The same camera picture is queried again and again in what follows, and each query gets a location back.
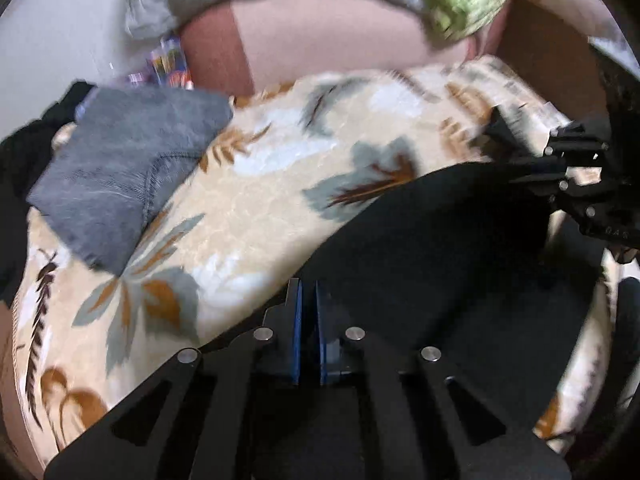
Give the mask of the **black pants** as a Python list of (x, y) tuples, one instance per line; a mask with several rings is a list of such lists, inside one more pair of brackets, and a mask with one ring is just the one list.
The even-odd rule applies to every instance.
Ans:
[(472, 142), (479, 162), (419, 176), (411, 146), (306, 188), (340, 222), (299, 269), (354, 322), (407, 350), (435, 346), (541, 439), (578, 430), (602, 388), (611, 347), (603, 245), (552, 226), (509, 162), (532, 154), (493, 110)]

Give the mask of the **pink bed headboard cushion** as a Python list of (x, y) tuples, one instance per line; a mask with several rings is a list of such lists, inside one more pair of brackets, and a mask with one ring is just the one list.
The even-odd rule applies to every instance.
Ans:
[(178, 36), (194, 84), (250, 96), (329, 70), (404, 70), (494, 54), (507, 20), (501, 11), (471, 37), (447, 42), (383, 0), (231, 0), (202, 12)]

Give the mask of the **leaf pattern fleece blanket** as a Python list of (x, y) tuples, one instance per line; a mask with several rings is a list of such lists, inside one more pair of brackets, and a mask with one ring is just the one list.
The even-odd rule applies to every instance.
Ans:
[(122, 272), (90, 269), (38, 209), (14, 300), (28, 443), (47, 465), (175, 351), (254, 313), (384, 192), (457, 162), (498, 108), (535, 152), (567, 118), (498, 58), (327, 73), (234, 103)]

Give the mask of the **folded grey jeans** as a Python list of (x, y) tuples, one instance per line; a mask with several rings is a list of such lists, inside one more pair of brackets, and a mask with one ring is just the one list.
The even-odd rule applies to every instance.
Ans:
[(99, 88), (28, 201), (89, 268), (122, 273), (143, 231), (231, 118), (219, 93)]

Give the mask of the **black clothes pile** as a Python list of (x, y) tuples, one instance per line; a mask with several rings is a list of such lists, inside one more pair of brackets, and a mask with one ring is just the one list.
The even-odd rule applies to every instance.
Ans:
[(93, 89), (75, 81), (39, 118), (1, 142), (1, 300), (10, 306), (27, 257), (27, 195), (52, 158), (55, 133), (75, 119), (76, 108)]

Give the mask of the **colourful small package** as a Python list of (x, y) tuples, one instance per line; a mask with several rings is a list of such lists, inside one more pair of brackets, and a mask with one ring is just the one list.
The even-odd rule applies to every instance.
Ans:
[(194, 83), (181, 41), (176, 35), (165, 36), (146, 57), (145, 66), (126, 77), (133, 87), (157, 86), (192, 90)]

